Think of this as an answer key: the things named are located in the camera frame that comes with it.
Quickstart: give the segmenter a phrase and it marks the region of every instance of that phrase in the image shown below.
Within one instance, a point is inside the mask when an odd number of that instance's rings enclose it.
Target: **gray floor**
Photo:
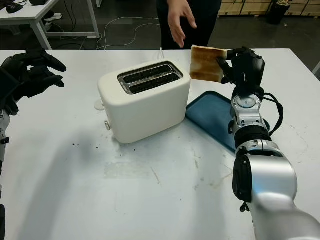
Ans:
[[[71,0],[66,0],[70,9]],[[107,23],[120,17],[156,18],[155,0],[103,0],[101,8],[95,7],[99,31],[103,34]],[[63,13],[63,19],[55,21],[65,30],[71,28],[71,20],[61,0],[53,8]],[[73,0],[73,11],[77,24],[75,31],[92,31],[86,0]],[[123,45],[132,41],[135,28],[142,24],[158,24],[150,19],[120,19],[108,26],[106,39],[108,45]],[[24,50],[39,48],[33,31],[28,26],[20,26],[21,34],[13,36],[8,30],[0,29],[0,50]],[[136,32],[136,40],[127,46],[110,46],[107,49],[159,49],[161,33],[157,25],[146,25]],[[50,38],[53,48],[79,49],[83,43],[85,49],[96,49],[96,39],[79,38],[62,40]],[[211,36],[210,47],[233,49],[241,46],[249,48],[290,48],[313,70],[320,61],[320,19],[312,17],[285,17],[281,24],[266,23],[265,17],[222,16],[217,20]]]

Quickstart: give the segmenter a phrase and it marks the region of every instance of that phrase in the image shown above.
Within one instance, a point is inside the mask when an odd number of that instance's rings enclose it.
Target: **blue tray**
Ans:
[[[230,99],[215,91],[206,91],[186,107],[185,116],[234,153],[235,140],[228,133],[232,120],[230,109]]]

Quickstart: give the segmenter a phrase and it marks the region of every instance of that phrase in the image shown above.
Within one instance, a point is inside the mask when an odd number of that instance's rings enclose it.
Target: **toast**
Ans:
[[[217,57],[227,59],[227,50],[206,46],[192,46],[190,76],[192,79],[221,83],[224,71]]]

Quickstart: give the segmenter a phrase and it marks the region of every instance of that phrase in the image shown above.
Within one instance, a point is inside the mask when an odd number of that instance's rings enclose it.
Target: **wooden crate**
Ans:
[[[310,4],[310,5],[320,5],[320,0],[310,0],[308,4]]]
[[[243,3],[244,0],[222,0],[222,4],[224,3]]]
[[[271,3],[272,0],[245,0],[245,2],[246,3]]]
[[[307,3],[308,3],[308,0],[290,0],[289,1],[289,4],[307,4]]]
[[[316,4],[308,4],[303,13],[302,16],[316,16],[319,17],[320,16],[320,5],[316,5]]]
[[[219,15],[240,15],[242,2],[223,2],[219,11]]]
[[[286,11],[285,15],[300,16],[305,6],[305,4],[290,4],[290,8]]]
[[[241,15],[265,15],[269,5],[268,2],[246,2]]]

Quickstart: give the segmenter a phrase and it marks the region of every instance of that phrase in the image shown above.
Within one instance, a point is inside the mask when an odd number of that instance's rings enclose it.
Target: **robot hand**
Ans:
[[[67,70],[55,57],[42,50],[27,50],[26,53],[8,57],[0,67],[0,109],[8,115],[17,115],[17,101],[43,93],[52,85],[63,88],[62,76],[49,71]]]
[[[218,64],[224,72],[222,84],[231,83],[236,85],[236,93],[247,96],[256,93],[263,96],[260,88],[265,69],[265,61],[255,51],[247,48],[237,48],[227,52],[226,60],[231,60],[232,66],[222,57],[218,57]]]

